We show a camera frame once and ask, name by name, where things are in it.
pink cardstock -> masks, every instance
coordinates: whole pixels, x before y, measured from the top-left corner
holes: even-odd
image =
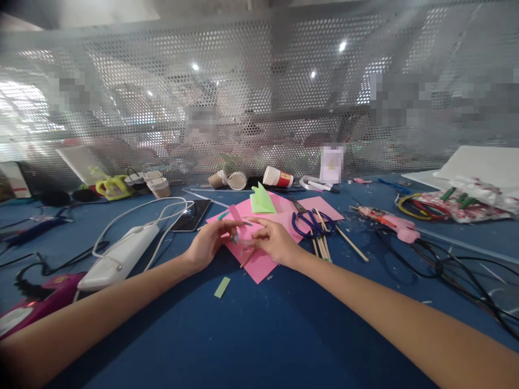
[[[296,212],[296,208],[292,204],[290,200],[287,200],[275,193],[269,192],[270,198],[272,199],[272,203],[276,208],[277,213],[268,213],[268,214],[253,214],[252,208],[250,205],[250,199],[247,199],[237,205],[232,205],[229,207],[230,213],[225,216],[223,219],[228,220],[236,220],[236,211],[240,219],[243,219],[248,216],[253,217],[262,217],[265,219],[272,220],[273,222],[281,223],[290,236],[294,239],[296,243],[299,243],[303,237],[299,235],[294,228],[292,227],[292,214]],[[312,208],[317,208],[319,212],[325,213],[333,220],[342,220],[344,217],[337,212],[330,204],[328,204],[322,197],[311,197],[304,200],[298,200],[299,203],[304,206],[307,210],[311,210]],[[212,218],[207,219],[207,223],[212,223],[218,220],[218,216],[222,213],[213,216]],[[302,232],[308,233],[310,232],[310,227],[297,218],[297,228],[299,228]],[[260,224],[253,223],[252,226],[244,226],[244,228],[240,227],[239,229],[239,237],[238,244],[234,244],[229,242],[226,244],[229,251],[236,257],[238,262],[241,264],[244,262],[248,256],[248,253],[252,250],[247,247],[248,250],[244,250],[246,246],[240,244],[239,241],[242,239],[250,240],[252,239],[252,234],[260,229],[263,226]],[[244,266],[244,269],[248,272],[251,278],[254,280],[256,284],[259,284],[269,273],[277,266],[274,260],[266,254],[263,250],[256,250],[256,252],[252,255],[249,262]]]

perforated metal sheet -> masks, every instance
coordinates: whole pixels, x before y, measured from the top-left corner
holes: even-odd
[[[326,142],[345,144],[351,174],[434,169],[461,144],[518,146],[517,2],[418,3],[6,36],[0,158],[73,189],[56,149],[78,144],[109,173],[153,165],[172,183],[267,165],[317,174]],[[197,106],[218,120],[193,133]]]

smartphone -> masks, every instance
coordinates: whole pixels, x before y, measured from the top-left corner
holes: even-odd
[[[198,227],[200,220],[209,208],[211,200],[195,200],[194,204],[186,209],[171,227],[171,232],[192,232]]]
[[[32,193],[18,162],[2,162],[0,163],[0,170],[2,170],[2,173],[7,177],[16,198],[32,197]]]

blue table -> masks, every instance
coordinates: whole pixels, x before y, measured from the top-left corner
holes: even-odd
[[[397,175],[383,178],[393,182],[402,180]],[[416,192],[431,190],[418,183],[413,183],[410,189]],[[355,212],[349,211],[349,206],[357,203],[347,192],[364,205],[397,213],[393,204],[395,191],[382,184],[343,184],[339,195],[323,193],[323,198],[347,217],[340,224],[341,228],[350,230],[349,237],[370,258],[370,262],[365,263],[338,234],[334,234],[328,242],[335,264],[417,301],[432,301],[432,307],[519,352],[519,342],[491,316],[440,281],[417,278],[388,253],[374,236],[374,226],[369,221],[362,223]],[[174,194],[195,199],[179,190]],[[236,204],[249,195],[199,194],[226,204]],[[315,195],[320,194],[293,194],[297,199]],[[151,199],[149,195],[77,208],[73,210],[74,223],[59,226],[8,252],[0,263],[39,251],[52,266],[58,266],[90,247],[117,215]],[[107,238],[114,242],[132,226],[153,220],[164,205],[165,202],[159,202],[133,212],[118,222]],[[0,225],[35,215],[35,206],[0,208]],[[208,217],[223,210],[212,204]],[[418,224],[501,254],[514,256],[517,251],[518,228],[514,222],[475,226]],[[165,242],[157,263],[181,254],[193,236],[194,233],[185,234],[182,239],[177,236]],[[155,244],[156,241],[131,275],[144,269]],[[313,250],[307,239],[301,245]],[[467,252],[454,247],[453,253]],[[411,252],[406,255],[411,260]],[[2,312],[21,299],[12,283],[19,269],[30,261],[0,270]],[[64,273],[86,271],[93,262],[90,258]],[[487,265],[507,282],[504,284],[478,264],[471,266],[481,274],[487,288],[499,287],[508,291],[512,277],[506,272]],[[44,278],[38,272],[38,268],[31,269],[26,277],[41,283]],[[229,251],[221,249],[204,272],[177,285],[143,309],[72,364],[49,387],[435,387],[373,328],[313,281],[280,266],[271,275],[270,280],[256,285],[243,269],[238,268],[238,262]],[[217,299],[213,294],[223,276],[231,281],[223,298]],[[503,306],[513,308],[513,304],[517,304],[517,295],[515,298],[510,297],[511,292],[503,295],[505,297],[499,300]]]

red and white paper cup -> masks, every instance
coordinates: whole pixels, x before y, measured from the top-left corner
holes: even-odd
[[[291,187],[294,182],[294,176],[285,173],[272,166],[267,166],[263,175],[263,183],[265,185]]]

